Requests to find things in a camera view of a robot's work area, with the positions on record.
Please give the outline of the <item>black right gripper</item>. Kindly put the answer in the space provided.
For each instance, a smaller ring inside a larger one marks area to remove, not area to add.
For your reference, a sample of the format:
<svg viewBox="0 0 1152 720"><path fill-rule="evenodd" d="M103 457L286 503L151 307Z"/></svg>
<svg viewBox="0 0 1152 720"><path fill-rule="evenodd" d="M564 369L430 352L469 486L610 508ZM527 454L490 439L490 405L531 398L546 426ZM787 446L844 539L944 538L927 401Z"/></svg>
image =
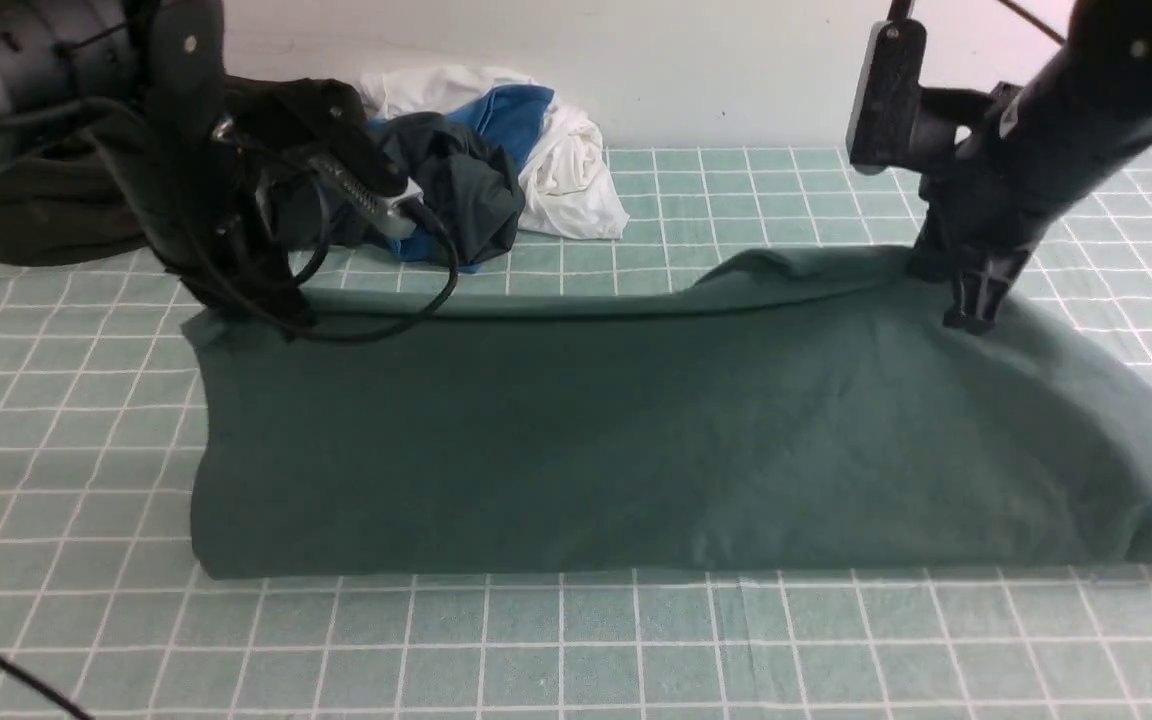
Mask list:
<svg viewBox="0 0 1152 720"><path fill-rule="evenodd" d="M948 287L947 328L995 328L1062 204L1046 165L1068 118L1061 96L1036 85L923 91L914 138L927 213L908 273Z"/></svg>

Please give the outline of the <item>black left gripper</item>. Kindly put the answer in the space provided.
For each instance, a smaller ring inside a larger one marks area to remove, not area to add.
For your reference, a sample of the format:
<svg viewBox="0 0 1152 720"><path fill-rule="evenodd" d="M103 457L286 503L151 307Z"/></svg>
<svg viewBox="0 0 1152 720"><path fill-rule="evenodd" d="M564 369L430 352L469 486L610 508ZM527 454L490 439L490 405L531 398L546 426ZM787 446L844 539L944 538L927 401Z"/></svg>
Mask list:
<svg viewBox="0 0 1152 720"><path fill-rule="evenodd" d="M106 101L106 135L141 136L165 160L182 152L237 164L219 202L187 199L170 185L173 218L147 210L147 195L122 187L151 250L204 306L223 318L268 323L287 336L316 336L317 318L301 288L317 262L293 272L276 237L275 184L305 182L324 215L343 209L379 234L314 170L310 156L334 156L369 190L397 194L406 176L366 128L357 92L334 79L266 82L228 78L169 97L154 88L137 99Z"/></svg>

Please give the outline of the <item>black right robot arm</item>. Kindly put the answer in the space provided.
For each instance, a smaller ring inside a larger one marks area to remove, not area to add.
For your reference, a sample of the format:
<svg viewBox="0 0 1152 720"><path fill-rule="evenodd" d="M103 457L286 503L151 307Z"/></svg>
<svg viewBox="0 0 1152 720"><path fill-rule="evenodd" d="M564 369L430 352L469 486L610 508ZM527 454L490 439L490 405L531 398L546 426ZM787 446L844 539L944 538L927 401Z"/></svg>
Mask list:
<svg viewBox="0 0 1152 720"><path fill-rule="evenodd" d="M1052 225L1151 147L1152 1L1078 1L1056 54L923 177L910 272L950 288L946 327L990 331Z"/></svg>

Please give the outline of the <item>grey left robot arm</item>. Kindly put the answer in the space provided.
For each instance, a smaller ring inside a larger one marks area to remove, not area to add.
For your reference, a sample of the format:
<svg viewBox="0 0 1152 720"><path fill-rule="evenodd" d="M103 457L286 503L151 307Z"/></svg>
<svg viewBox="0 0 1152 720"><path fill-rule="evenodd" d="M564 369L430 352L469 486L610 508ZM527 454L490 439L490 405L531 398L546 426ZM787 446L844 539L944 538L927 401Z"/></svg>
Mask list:
<svg viewBox="0 0 1152 720"><path fill-rule="evenodd" d="M419 185L369 136L348 88L230 78L223 36L219 1L0 1L0 172L84 135L157 260L202 305L317 342L410 328L317 327L262 191L306 174L402 236Z"/></svg>

